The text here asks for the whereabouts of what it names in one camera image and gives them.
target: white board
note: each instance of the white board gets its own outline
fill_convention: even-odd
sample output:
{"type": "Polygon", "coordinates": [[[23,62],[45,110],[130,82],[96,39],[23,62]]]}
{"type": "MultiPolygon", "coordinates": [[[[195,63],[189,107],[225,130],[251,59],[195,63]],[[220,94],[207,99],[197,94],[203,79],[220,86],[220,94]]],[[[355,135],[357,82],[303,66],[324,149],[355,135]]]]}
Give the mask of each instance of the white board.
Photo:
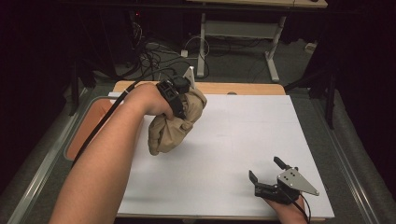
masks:
{"type": "Polygon", "coordinates": [[[254,196],[248,178],[273,185],[283,171],[278,156],[319,191],[304,194],[312,217],[334,217],[287,95],[207,94],[204,114],[184,141],[168,153],[151,156],[145,117],[119,216],[224,217],[267,219],[272,208],[254,196]]]}

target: table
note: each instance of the table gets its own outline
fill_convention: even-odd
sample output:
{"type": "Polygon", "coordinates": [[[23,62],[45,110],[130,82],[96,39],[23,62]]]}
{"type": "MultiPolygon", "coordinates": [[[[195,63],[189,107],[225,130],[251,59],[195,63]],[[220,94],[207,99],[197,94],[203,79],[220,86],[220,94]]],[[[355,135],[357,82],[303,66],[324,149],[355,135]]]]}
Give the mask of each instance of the table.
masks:
{"type": "MultiPolygon", "coordinates": [[[[325,0],[312,2],[310,0],[188,0],[192,2],[201,2],[203,4],[244,4],[254,6],[270,7],[318,7],[325,8],[325,0]]],[[[208,21],[206,14],[202,13],[201,19],[201,41],[200,55],[197,64],[197,76],[205,76],[205,36],[206,35],[224,35],[235,37],[253,37],[272,39],[272,46],[265,51],[265,60],[273,82],[279,82],[279,76],[274,63],[274,54],[276,46],[286,21],[286,16],[281,16],[278,23],[256,23],[256,22],[235,22],[235,21],[208,21]]]]}
{"type": "MultiPolygon", "coordinates": [[[[114,91],[123,91],[130,84],[119,82],[114,91]]],[[[248,180],[248,169],[252,169],[259,181],[275,184],[281,170],[272,162],[274,153],[299,166],[320,191],[319,197],[305,195],[313,219],[333,217],[292,103],[281,86],[204,82],[196,86],[208,104],[179,147],[153,157],[147,142],[138,142],[119,217],[275,219],[274,211],[254,197],[248,180]],[[229,92],[239,95],[223,94],[229,92]],[[234,105],[233,111],[222,110],[228,103],[234,105]],[[237,125],[224,128],[227,118],[237,125]]],[[[141,139],[147,139],[151,119],[145,117],[141,139]]]]}

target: skin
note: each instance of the skin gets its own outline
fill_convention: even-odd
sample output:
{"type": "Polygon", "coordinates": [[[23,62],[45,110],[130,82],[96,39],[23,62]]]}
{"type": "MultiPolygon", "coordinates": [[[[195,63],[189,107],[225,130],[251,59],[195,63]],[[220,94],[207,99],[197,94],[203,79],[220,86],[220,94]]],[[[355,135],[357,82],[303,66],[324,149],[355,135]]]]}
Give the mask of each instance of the skin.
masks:
{"type": "MultiPolygon", "coordinates": [[[[277,217],[282,224],[306,224],[303,213],[294,204],[285,205],[271,200],[265,201],[276,211],[277,217]]],[[[304,209],[303,197],[300,196],[296,202],[304,209]]]]}
{"type": "MultiPolygon", "coordinates": [[[[155,85],[142,84],[131,91],[70,171],[49,223],[113,223],[131,170],[133,136],[145,115],[161,114],[174,117],[155,85]]],[[[294,205],[267,202],[282,223],[304,223],[294,205]]],[[[298,203],[304,207],[301,198],[298,203]]]]}

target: black wrist device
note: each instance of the black wrist device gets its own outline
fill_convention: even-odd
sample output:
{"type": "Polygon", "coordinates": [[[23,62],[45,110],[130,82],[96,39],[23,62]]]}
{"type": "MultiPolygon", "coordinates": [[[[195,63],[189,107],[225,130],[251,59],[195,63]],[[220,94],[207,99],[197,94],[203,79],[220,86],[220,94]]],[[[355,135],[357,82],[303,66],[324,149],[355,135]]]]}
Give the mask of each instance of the black wrist device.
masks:
{"type": "Polygon", "coordinates": [[[185,119],[186,115],[179,95],[189,92],[190,82],[184,77],[174,77],[159,82],[157,89],[171,106],[174,115],[180,119],[185,119]]]}

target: cable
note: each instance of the cable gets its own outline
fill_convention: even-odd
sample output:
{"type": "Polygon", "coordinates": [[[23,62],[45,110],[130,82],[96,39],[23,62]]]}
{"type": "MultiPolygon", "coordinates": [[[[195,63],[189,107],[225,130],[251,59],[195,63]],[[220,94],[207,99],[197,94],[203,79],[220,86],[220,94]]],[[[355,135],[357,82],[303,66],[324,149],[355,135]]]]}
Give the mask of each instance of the cable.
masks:
{"type": "Polygon", "coordinates": [[[161,68],[155,71],[152,71],[146,75],[143,75],[139,79],[137,79],[134,83],[132,83],[121,95],[119,98],[117,98],[116,102],[113,104],[113,106],[110,107],[110,109],[106,112],[105,116],[99,121],[99,123],[96,125],[96,127],[93,129],[93,131],[90,133],[88,138],[85,140],[85,142],[82,144],[80,150],[78,151],[77,156],[73,160],[72,168],[82,155],[82,153],[85,151],[87,148],[88,144],[91,142],[91,140],[97,135],[99,130],[103,127],[103,125],[107,122],[107,120],[110,118],[110,116],[114,113],[116,108],[120,105],[120,103],[124,100],[124,98],[128,95],[129,92],[131,92],[134,87],[142,80],[144,80],[146,77],[151,76],[152,74],[155,74],[157,72],[163,71],[163,70],[172,70],[174,72],[174,76],[177,74],[176,70],[170,67],[165,67],[161,68]]]}
{"type": "Polygon", "coordinates": [[[282,188],[278,188],[278,189],[279,189],[279,191],[282,192],[286,197],[288,197],[288,199],[290,200],[290,202],[293,203],[294,206],[296,206],[297,209],[300,210],[301,213],[303,213],[304,219],[305,219],[306,223],[309,224],[309,223],[311,222],[311,209],[309,208],[309,205],[308,205],[308,208],[309,208],[309,218],[308,218],[308,216],[306,215],[304,209],[303,209],[299,204],[297,204],[297,202],[295,202],[295,201],[289,196],[289,194],[287,194],[285,191],[283,191],[282,188]]]}
{"type": "Polygon", "coordinates": [[[205,39],[201,38],[200,36],[194,36],[194,37],[190,38],[190,39],[187,41],[186,45],[184,46],[184,49],[187,48],[187,45],[190,43],[190,41],[192,41],[193,39],[196,39],[196,38],[199,38],[199,39],[202,39],[202,40],[205,41],[205,43],[207,44],[207,53],[205,54],[205,56],[208,55],[208,54],[209,54],[209,51],[210,51],[209,43],[207,43],[207,41],[206,41],[205,39]]]}
{"type": "Polygon", "coordinates": [[[309,203],[306,200],[306,198],[303,196],[303,194],[300,193],[300,195],[301,195],[301,197],[303,197],[303,199],[306,203],[306,206],[308,207],[308,223],[310,223],[311,222],[311,207],[309,206],[309,203]]]}

